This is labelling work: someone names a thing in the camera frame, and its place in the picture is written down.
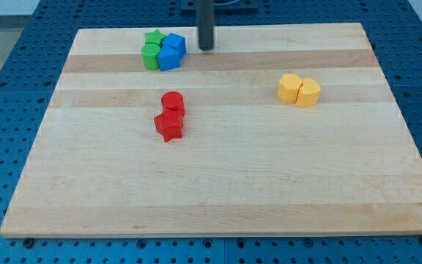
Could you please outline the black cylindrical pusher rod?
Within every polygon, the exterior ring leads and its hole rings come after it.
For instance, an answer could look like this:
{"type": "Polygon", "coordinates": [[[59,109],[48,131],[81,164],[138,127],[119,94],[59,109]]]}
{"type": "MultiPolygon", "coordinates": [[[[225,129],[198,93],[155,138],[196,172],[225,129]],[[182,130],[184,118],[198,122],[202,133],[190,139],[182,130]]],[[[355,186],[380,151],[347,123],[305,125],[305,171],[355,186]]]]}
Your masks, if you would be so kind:
{"type": "Polygon", "coordinates": [[[213,0],[196,1],[196,23],[199,48],[209,51],[214,48],[215,8],[213,0]]]}

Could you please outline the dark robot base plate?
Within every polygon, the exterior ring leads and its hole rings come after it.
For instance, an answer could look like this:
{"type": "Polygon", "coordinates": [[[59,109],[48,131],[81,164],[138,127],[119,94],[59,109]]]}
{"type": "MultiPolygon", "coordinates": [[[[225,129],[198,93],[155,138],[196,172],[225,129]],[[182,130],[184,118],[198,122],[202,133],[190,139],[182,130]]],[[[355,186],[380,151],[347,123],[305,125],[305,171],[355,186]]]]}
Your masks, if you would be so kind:
{"type": "MultiPolygon", "coordinates": [[[[259,8],[259,0],[214,0],[213,4],[216,12],[256,12],[259,8]]],[[[181,13],[194,13],[196,0],[178,0],[177,6],[181,13]]]]}

